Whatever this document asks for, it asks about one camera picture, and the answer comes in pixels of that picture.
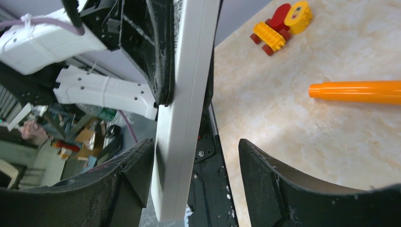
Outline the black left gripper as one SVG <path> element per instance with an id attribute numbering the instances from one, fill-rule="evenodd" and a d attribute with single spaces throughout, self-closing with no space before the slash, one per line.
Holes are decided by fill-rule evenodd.
<path id="1" fill-rule="evenodd" d="M 110 51 L 121 50 L 147 80 L 156 104 L 174 94 L 181 0 L 88 0 L 80 17 Z"/>

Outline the small white remote control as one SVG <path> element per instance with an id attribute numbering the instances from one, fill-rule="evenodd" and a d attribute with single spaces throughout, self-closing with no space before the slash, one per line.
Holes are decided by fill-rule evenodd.
<path id="1" fill-rule="evenodd" d="M 185 214 L 219 9 L 218 0 L 182 2 L 174 97 L 157 121 L 151 196 L 160 222 Z"/>

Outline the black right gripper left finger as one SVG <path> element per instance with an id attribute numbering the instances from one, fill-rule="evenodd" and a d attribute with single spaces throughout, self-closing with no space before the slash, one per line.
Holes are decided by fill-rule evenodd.
<path id="1" fill-rule="evenodd" d="M 136 227 L 147 206 L 154 141 L 145 139 L 53 186 L 1 189 L 3 227 Z"/>

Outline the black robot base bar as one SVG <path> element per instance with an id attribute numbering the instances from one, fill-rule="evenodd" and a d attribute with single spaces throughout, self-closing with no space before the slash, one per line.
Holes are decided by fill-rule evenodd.
<path id="1" fill-rule="evenodd" d="M 238 226 L 212 105 L 201 116 L 187 204 L 187 227 Z"/>

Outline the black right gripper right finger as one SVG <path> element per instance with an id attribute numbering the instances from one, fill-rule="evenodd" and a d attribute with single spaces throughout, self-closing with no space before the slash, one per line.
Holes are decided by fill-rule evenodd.
<path id="1" fill-rule="evenodd" d="M 253 227 L 398 227 L 401 186 L 358 190 L 305 174 L 249 140 L 238 145 Z"/>

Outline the yellow red toy truck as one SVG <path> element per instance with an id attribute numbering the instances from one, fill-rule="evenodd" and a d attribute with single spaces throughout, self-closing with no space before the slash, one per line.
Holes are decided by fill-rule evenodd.
<path id="1" fill-rule="evenodd" d="M 262 50 L 272 56 L 281 50 L 293 35 L 304 32 L 314 15 L 306 0 L 282 4 L 272 18 L 259 22 L 253 27 L 250 39 L 255 44 L 263 43 Z"/>

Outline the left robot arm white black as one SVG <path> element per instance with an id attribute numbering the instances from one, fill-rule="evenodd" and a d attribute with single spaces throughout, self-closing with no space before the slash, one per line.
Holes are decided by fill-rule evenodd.
<path id="1" fill-rule="evenodd" d="M 22 104 L 87 104 L 159 123 L 200 118 L 212 96 L 218 0 L 64 0 L 44 16 L 0 24 L 0 83 Z M 147 85 L 68 66 L 120 50 Z"/>

